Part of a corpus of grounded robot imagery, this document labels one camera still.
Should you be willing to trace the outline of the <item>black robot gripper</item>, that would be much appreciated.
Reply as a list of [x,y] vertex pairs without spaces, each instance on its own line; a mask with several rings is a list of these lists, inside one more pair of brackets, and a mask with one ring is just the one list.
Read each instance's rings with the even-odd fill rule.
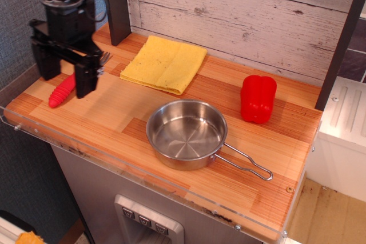
[[97,87],[102,51],[93,42],[93,9],[70,11],[46,8],[47,20],[33,19],[31,47],[41,77],[48,81],[61,73],[62,59],[74,65],[76,95],[84,98]]

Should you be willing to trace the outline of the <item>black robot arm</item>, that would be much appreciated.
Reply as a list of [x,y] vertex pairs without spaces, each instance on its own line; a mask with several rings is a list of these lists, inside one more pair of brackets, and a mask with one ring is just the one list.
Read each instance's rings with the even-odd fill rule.
[[74,66],[75,88],[83,98],[97,87],[102,51],[93,42],[96,30],[94,0],[41,0],[46,20],[33,19],[31,46],[41,77],[53,79],[61,60]]

